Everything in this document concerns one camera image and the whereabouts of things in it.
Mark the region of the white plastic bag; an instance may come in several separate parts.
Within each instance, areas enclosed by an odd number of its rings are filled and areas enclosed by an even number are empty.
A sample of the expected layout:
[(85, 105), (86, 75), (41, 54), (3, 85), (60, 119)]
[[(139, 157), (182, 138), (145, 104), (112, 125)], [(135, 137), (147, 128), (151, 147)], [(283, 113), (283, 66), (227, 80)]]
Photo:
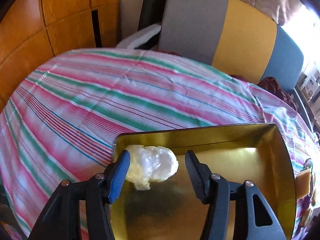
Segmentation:
[(151, 183), (166, 181), (178, 171), (177, 157), (169, 148), (129, 145), (126, 150), (130, 154), (126, 181), (138, 191), (147, 191)]

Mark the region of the gold metal tray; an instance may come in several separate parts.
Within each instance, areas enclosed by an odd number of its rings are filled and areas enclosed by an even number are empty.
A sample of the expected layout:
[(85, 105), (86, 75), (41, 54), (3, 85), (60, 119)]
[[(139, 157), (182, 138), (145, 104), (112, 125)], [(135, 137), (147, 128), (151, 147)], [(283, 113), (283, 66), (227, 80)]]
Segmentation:
[(253, 181), (262, 192), (287, 239), (296, 220), (293, 168), (275, 124), (246, 124), (127, 133), (117, 137), (114, 155), (129, 145), (163, 146), (176, 155), (178, 171), (147, 191), (125, 182), (111, 207), (116, 239), (199, 239), (208, 206), (197, 199), (185, 168), (185, 153), (228, 181)]

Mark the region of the yellow sponge block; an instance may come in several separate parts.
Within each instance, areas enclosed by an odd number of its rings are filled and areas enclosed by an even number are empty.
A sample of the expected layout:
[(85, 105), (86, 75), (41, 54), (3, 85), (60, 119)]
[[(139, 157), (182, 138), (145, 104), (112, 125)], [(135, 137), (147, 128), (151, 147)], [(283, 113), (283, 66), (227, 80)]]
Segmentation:
[(297, 199), (308, 196), (311, 192), (311, 169), (300, 171), (295, 178), (295, 184)]

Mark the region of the striped pink green tablecloth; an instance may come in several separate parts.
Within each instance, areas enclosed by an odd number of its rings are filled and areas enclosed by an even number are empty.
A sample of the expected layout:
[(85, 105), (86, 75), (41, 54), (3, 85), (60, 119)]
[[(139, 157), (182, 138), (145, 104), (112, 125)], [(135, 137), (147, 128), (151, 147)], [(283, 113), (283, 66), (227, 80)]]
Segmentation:
[(1, 112), (1, 176), (25, 235), (59, 183), (91, 178), (129, 132), (275, 123), (293, 171), (319, 167), (302, 117), (273, 94), (214, 67), (150, 50), (78, 49), (37, 67)]

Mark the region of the dark red cloth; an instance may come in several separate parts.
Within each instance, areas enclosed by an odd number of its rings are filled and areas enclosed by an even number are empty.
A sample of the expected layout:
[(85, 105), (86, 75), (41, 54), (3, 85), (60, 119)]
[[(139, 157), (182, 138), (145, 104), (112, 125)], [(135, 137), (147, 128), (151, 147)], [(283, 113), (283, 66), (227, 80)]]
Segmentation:
[(291, 99), (291, 96), (289, 95), (289, 93), (287, 93), (285, 90), (281, 88), (279, 82), (274, 77), (264, 78), (258, 83), (258, 86), (268, 91), (269, 93), (275, 95), (277, 98), (285, 102), (295, 111), (297, 110), (297, 107), (294, 101)]

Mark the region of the grey yellow blue chair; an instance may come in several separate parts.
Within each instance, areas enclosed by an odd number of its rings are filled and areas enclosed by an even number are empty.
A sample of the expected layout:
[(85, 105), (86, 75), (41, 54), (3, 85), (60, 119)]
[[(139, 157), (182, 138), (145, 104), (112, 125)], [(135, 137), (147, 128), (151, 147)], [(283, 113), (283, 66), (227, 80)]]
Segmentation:
[(293, 90), (303, 54), (262, 12), (239, 0), (144, 0), (139, 30), (158, 36), (160, 50), (258, 83), (274, 77)]

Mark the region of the orange wooden wardrobe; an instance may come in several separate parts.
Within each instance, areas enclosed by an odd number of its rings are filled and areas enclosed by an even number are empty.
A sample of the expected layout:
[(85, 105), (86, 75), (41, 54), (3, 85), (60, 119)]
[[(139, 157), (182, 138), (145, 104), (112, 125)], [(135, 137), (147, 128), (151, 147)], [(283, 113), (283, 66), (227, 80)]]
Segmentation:
[(1, 20), (1, 105), (52, 57), (119, 38), (120, 0), (16, 0)]

